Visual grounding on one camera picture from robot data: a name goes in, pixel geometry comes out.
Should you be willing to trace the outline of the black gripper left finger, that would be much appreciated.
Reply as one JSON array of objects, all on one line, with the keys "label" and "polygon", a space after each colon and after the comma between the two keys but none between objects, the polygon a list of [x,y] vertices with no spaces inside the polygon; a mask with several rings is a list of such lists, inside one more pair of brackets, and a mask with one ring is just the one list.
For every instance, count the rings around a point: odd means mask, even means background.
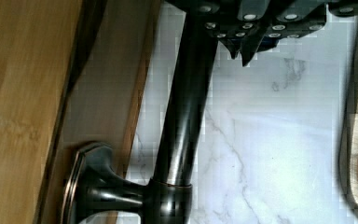
[{"label": "black gripper left finger", "polygon": [[257,52],[272,49],[272,39],[260,30],[260,15],[253,12],[250,20],[239,18],[242,0],[166,0],[168,3],[196,16],[208,35],[217,38],[232,59],[240,54],[251,60]]}]

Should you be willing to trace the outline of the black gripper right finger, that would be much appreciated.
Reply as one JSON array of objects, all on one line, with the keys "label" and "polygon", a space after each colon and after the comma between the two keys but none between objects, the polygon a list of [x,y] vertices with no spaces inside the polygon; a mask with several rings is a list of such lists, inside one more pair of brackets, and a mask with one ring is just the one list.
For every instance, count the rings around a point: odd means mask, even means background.
[{"label": "black gripper right finger", "polygon": [[358,0],[241,0],[241,19],[256,21],[255,31],[241,41],[242,65],[253,59],[268,28],[278,21],[315,20],[312,13],[326,8],[335,16],[352,17],[358,15]]}]

